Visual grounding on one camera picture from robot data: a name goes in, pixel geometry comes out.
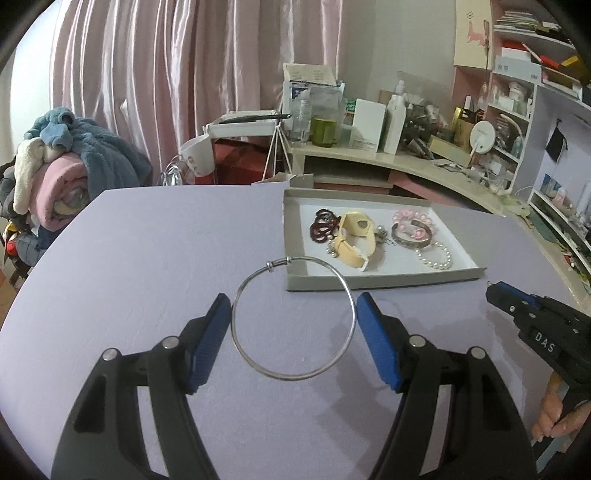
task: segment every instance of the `white box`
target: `white box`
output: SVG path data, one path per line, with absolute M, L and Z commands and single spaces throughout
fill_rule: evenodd
M 349 146 L 358 150 L 377 152 L 385 114 L 385 105 L 358 99 Z
M 516 48 L 501 48 L 501 56 L 509 57 L 510 59 L 523 60 L 531 62 L 531 53 L 525 50 L 517 50 Z
M 530 83 L 541 83 L 542 67 L 537 63 L 512 59 L 510 57 L 496 58 L 495 71 L 501 75 L 507 75 L 518 80 L 525 80 Z

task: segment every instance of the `purple table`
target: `purple table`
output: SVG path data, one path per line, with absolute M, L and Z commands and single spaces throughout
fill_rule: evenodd
M 70 408 L 104 349 L 152 348 L 205 314 L 218 292 L 232 299 L 247 275 L 284 256 L 283 188 L 105 192 L 59 237 L 0 334 L 0 411 L 46 474 Z M 530 427 L 550 370 L 517 340 L 509 317 L 487 304 L 486 282 L 503 280 L 569 304 L 571 295 L 513 220 L 465 215 L 492 249 L 485 278 L 373 295 L 384 313 L 439 348 L 484 347 Z M 281 269 L 249 286 L 238 333 L 265 366 L 306 371 L 346 336 L 349 306 L 343 292 L 288 293 L 284 276 Z M 139 397 L 151 466 L 165 473 L 147 389 Z M 358 330 L 334 368 L 297 383 L 257 374 L 228 333 L 209 382 L 189 403 L 223 480 L 361 480 L 376 462 L 399 400 L 380 381 Z M 444 419 L 436 434 L 443 429 Z

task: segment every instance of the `pink blanket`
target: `pink blanket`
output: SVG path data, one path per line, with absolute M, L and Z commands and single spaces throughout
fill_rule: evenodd
M 75 153 L 66 153 L 35 173 L 31 192 L 31 213 L 50 232 L 57 232 L 72 221 L 75 215 L 64 218 L 56 215 L 54 205 L 69 197 L 72 190 L 87 189 L 87 172 Z

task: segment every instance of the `box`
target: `box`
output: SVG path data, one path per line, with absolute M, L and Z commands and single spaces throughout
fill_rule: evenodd
M 502 47 L 501 56 L 531 62 L 531 53 L 526 50 L 517 50 L 516 48 Z
M 541 83 L 542 67 L 537 63 L 512 59 L 510 57 L 496 58 L 495 71 L 502 75 L 507 75 L 519 80 L 525 80 L 530 83 Z
M 385 114 L 385 105 L 358 99 L 349 146 L 358 150 L 377 152 Z
M 424 265 L 416 252 L 400 245 L 376 246 L 365 271 L 350 267 L 326 252 L 326 244 L 310 238 L 310 225 L 316 212 L 326 208 L 340 216 L 347 212 L 365 212 L 375 226 L 392 227 L 393 214 L 402 208 L 426 213 L 437 224 L 435 240 L 452 253 L 453 265 L 441 271 Z M 291 257 L 311 256 L 334 266 L 354 290 L 429 285 L 481 278 L 490 261 L 493 238 L 474 233 L 470 216 L 462 208 L 432 205 L 425 200 L 369 193 L 335 190 L 287 189 L 283 204 L 285 254 Z M 363 249 L 358 239 L 355 244 Z M 429 258 L 439 258 L 430 251 Z M 339 280 L 326 268 L 310 262 L 294 261 L 287 266 L 288 291 L 342 290 Z
M 513 98 L 506 97 L 505 95 L 499 95 L 499 99 L 496 101 L 496 104 L 505 110 L 509 110 L 510 112 L 515 111 L 515 100 Z
M 439 155 L 440 157 L 451 160 L 457 165 L 464 168 L 470 166 L 470 154 L 453 143 L 446 142 L 439 137 L 431 136 L 429 141 L 429 149 L 432 153 Z

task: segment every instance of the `poster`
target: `poster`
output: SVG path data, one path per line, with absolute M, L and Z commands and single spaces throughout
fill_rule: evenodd
M 490 0 L 456 0 L 454 65 L 494 69 Z

